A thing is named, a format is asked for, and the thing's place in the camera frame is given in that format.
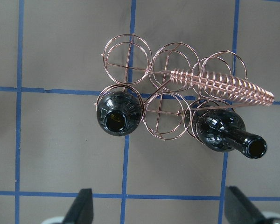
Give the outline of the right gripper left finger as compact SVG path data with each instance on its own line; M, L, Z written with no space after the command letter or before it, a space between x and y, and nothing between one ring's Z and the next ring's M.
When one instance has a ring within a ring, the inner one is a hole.
M64 224L92 224L94 219L92 189L81 189L63 219Z

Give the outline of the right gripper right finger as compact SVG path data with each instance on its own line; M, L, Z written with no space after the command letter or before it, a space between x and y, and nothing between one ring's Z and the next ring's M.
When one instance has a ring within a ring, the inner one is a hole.
M260 210L236 186L225 187L224 216L230 224L265 224Z

